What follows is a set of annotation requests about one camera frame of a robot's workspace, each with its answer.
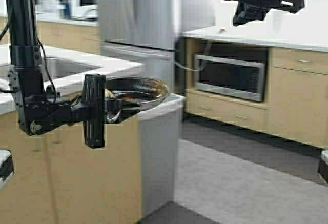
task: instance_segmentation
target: bottle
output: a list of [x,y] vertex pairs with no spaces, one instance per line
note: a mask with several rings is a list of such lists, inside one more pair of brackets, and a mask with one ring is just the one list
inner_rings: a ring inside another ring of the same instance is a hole
[[70,0],[63,0],[63,6],[64,6],[64,19],[70,20],[71,19]]

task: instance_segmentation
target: cable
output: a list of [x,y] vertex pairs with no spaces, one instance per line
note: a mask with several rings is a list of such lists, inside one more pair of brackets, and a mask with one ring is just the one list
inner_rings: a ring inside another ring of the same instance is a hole
[[[212,44],[213,44],[212,41],[207,41],[206,46],[205,46],[205,50],[204,50],[204,55],[205,56],[208,56],[210,54]],[[185,69],[185,70],[188,70],[188,71],[193,71],[193,72],[199,72],[199,71],[202,71],[202,70],[205,69],[206,64],[207,64],[208,61],[202,61],[202,64],[200,64],[200,66],[198,67],[198,69],[190,69],[190,68],[187,68],[186,66],[183,66],[180,63],[176,62],[174,59],[172,59],[172,62],[176,66],[178,66],[178,67],[180,67],[182,69]]]
[[44,58],[44,61],[45,61],[45,68],[46,68],[46,74],[47,74],[47,77],[51,83],[51,86],[52,86],[52,89],[53,89],[53,92],[54,92],[54,100],[53,100],[53,103],[55,104],[56,103],[56,100],[57,100],[57,91],[56,91],[56,88],[55,88],[55,85],[52,81],[52,78],[49,74],[49,70],[48,70],[48,63],[47,63],[47,56],[46,56],[46,51],[45,51],[45,48],[43,47],[43,44],[41,42],[41,40],[38,38],[37,39],[41,49],[42,49],[42,53],[43,53],[43,58]]
[[0,40],[2,40],[2,38],[5,36],[5,34],[7,33],[10,25],[11,25],[11,17],[12,17],[12,12],[13,9],[12,7],[10,8],[10,11],[8,13],[8,20],[7,20],[7,24],[5,25],[5,28],[2,30],[1,34],[0,34]]
[[87,10],[83,16],[79,16],[79,17],[74,17],[72,18],[72,20],[75,20],[75,21],[85,21],[87,19],[87,15],[89,14],[89,12],[91,11],[98,11],[98,9],[90,9],[90,10]]
[[45,51],[45,48],[43,47],[40,39],[37,39],[38,42],[39,42],[39,45],[42,49],[42,53],[43,53],[43,59],[45,61],[45,68],[46,68],[46,74],[47,74],[47,77],[52,85],[52,89],[53,89],[53,92],[54,92],[54,100],[53,100],[53,103],[55,104],[56,103],[56,100],[57,100],[57,91],[56,91],[56,88],[55,88],[55,85],[50,77],[50,74],[49,74],[49,71],[48,71],[48,63],[47,63],[47,56],[46,56],[46,51]]

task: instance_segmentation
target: refrigerator door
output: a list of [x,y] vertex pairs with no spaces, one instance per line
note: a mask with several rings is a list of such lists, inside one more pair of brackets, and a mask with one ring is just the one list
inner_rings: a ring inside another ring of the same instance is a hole
[[103,41],[135,43],[134,0],[98,0],[98,8]]
[[137,25],[136,45],[173,50],[173,0],[134,0]]
[[138,77],[154,78],[164,81],[171,92],[174,92],[174,52],[151,50],[132,46],[106,43],[102,54],[144,64],[144,70]]

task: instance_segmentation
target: microwave handle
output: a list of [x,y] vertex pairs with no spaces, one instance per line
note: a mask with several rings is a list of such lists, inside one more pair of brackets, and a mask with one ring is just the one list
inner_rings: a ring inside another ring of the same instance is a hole
[[236,59],[231,59],[231,58],[223,58],[223,57],[195,55],[195,58],[196,58],[196,60],[205,60],[205,61],[210,61],[210,62],[234,64],[234,65],[254,67],[254,68],[263,68],[263,66],[264,66],[263,63],[242,61],[242,60],[236,60]]

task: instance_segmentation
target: metal pan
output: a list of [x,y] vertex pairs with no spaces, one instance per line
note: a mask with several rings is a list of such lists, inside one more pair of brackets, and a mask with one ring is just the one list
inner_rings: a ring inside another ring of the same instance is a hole
[[155,108],[170,95],[169,88],[164,82],[142,77],[109,79],[106,88],[114,94],[115,98],[139,105],[139,107],[125,109],[131,111]]

